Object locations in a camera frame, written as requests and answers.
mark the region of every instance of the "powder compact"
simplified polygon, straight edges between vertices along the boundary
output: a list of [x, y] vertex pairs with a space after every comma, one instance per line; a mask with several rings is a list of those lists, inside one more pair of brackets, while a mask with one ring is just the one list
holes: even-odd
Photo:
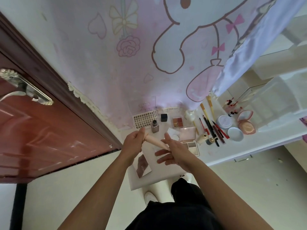
[[253, 116], [253, 113], [254, 112], [252, 110], [245, 110], [242, 111], [238, 116], [239, 128], [246, 135], [251, 135], [256, 132], [255, 127], [249, 121]]
[[173, 118], [172, 119], [173, 128], [183, 127], [182, 118]]
[[196, 127], [183, 127], [179, 130], [179, 141], [195, 156], [199, 156], [196, 143]]

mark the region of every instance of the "highlighter compact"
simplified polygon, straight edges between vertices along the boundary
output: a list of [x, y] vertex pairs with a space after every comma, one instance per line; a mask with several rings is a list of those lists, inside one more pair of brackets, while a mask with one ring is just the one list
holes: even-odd
[[242, 111], [238, 116], [239, 128], [246, 135], [251, 135], [256, 132], [255, 127], [249, 121], [253, 116], [253, 113], [254, 112], [252, 110], [245, 110]]
[[195, 156], [200, 155], [196, 143], [196, 127], [180, 128], [179, 141]]

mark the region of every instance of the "pink eyeshadow palette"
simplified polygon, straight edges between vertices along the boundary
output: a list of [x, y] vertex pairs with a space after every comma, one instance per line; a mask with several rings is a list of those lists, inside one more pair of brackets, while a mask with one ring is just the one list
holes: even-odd
[[183, 127], [182, 118], [173, 118], [172, 123], [173, 123], [173, 128]]

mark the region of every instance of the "bow print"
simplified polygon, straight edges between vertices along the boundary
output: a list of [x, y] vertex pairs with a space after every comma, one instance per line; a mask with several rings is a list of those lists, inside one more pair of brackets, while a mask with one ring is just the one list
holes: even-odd
[[135, 0], [132, 0], [126, 14], [121, 16], [114, 6], [110, 7], [109, 16], [112, 19], [113, 33], [116, 35], [122, 28], [129, 27], [132, 29], [137, 28], [138, 4]]
[[218, 50], [225, 51], [225, 43], [223, 43], [220, 47], [213, 46], [211, 55], [214, 55]]
[[239, 25], [244, 22], [245, 22], [244, 18], [242, 17], [241, 14], [239, 14], [235, 19], [234, 23], [226, 24], [227, 33], [229, 34], [236, 25]]

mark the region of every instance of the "hand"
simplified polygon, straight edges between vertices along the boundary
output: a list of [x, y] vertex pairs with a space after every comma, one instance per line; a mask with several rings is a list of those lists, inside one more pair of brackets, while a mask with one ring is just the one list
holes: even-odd
[[134, 131], [127, 135], [120, 156], [128, 163], [128, 166], [132, 165], [133, 160], [142, 151], [144, 135], [144, 127], [142, 127], [139, 131]]
[[165, 156], [157, 160], [158, 164], [165, 162], [166, 165], [177, 164], [186, 172], [190, 173], [190, 168], [194, 162], [197, 161], [197, 157], [192, 154], [186, 147], [179, 141], [171, 139], [168, 133], [164, 134], [165, 139], [161, 141], [169, 145], [171, 151], [162, 149], [155, 153], [156, 156]]

